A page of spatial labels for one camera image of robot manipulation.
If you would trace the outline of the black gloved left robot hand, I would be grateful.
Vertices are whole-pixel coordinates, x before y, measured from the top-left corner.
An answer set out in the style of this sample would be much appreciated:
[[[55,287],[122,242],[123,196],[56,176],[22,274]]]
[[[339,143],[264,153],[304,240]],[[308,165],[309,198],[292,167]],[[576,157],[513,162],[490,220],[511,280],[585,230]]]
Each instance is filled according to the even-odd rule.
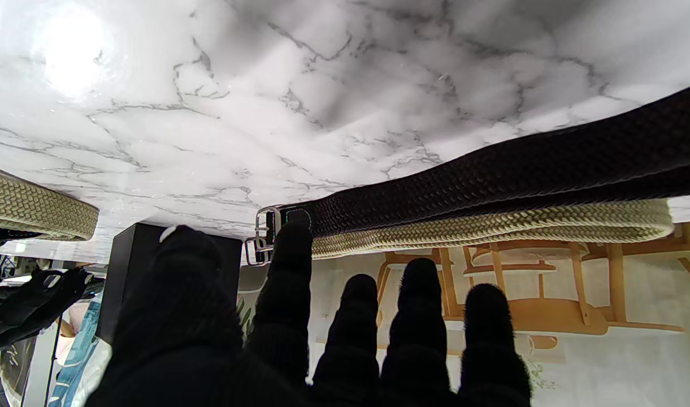
[[[243,338],[220,281],[226,255],[185,225],[159,238],[123,301],[112,356],[87,406],[529,406],[529,373],[514,345],[505,294],[477,284],[466,298],[461,383],[452,391],[437,266],[410,261],[384,362],[376,359],[377,289],[352,276],[309,369],[312,236],[286,224]]]

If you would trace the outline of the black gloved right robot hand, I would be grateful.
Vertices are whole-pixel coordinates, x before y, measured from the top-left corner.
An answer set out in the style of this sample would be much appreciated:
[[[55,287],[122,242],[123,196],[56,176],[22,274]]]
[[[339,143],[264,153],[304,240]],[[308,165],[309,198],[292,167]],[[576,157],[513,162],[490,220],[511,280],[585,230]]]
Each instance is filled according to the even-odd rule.
[[[27,283],[0,304],[0,350],[49,327],[70,306],[102,288],[103,283],[81,267],[35,271]]]

